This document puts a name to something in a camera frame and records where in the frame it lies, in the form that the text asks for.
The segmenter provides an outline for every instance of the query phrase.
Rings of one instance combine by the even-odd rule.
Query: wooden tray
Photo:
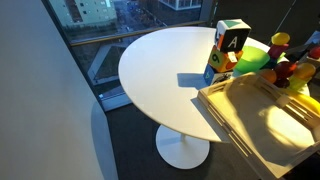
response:
[[[320,149],[320,117],[249,73],[199,90],[198,99],[263,179],[278,179]]]

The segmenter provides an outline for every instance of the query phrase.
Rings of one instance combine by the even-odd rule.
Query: white round table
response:
[[[180,169],[200,165],[209,141],[229,142],[197,100],[206,87],[203,73],[214,45],[215,29],[178,27],[159,30],[134,41],[119,63],[122,87],[132,102],[161,124],[156,145],[161,157]],[[268,46],[248,38],[246,45]]]

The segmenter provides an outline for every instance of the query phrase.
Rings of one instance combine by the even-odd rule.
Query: letter a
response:
[[[234,45],[233,45],[233,48],[236,48],[236,47],[237,47],[237,39],[238,39],[237,36],[234,37],[228,47],[230,47],[232,44],[234,44]]]

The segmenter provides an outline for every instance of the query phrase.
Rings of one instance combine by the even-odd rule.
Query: table top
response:
[[[203,73],[214,45],[214,28],[159,30],[134,41],[119,63],[122,87],[148,117],[180,133],[214,142],[229,142],[197,99],[206,87]],[[268,51],[247,38],[245,45]]]

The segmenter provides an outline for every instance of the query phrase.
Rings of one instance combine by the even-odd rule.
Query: table pedestal base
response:
[[[191,169],[199,166],[208,156],[209,141],[193,138],[160,126],[156,145],[161,157],[171,166]]]

